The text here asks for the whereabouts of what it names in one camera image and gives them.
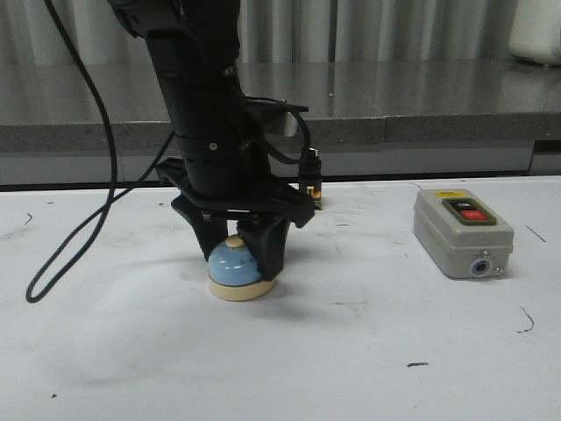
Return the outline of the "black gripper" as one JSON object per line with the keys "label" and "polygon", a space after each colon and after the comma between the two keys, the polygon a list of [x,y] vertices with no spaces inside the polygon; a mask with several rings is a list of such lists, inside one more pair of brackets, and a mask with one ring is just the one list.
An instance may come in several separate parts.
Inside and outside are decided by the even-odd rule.
{"label": "black gripper", "polygon": [[166,159],[156,170],[162,181],[181,191],[172,208],[192,227],[204,259],[228,230],[224,218],[206,219],[202,210],[259,214],[239,221],[238,234],[257,261],[261,279],[273,280],[284,266],[290,222],[302,228],[315,215],[312,197],[273,175],[266,153],[233,132],[174,138],[181,158]]}

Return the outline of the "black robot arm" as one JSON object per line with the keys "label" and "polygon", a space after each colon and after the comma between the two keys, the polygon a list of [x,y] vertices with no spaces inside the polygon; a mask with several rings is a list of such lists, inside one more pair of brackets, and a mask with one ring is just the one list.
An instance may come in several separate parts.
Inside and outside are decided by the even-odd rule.
{"label": "black robot arm", "polygon": [[300,105],[249,97],[242,92],[237,1],[114,1],[121,26],[142,38],[171,120],[181,155],[156,171],[180,194],[173,208],[192,226],[202,252],[238,232],[263,280],[283,268],[290,225],[305,226],[312,197],[271,172],[269,161],[289,163],[265,138],[272,119]]}

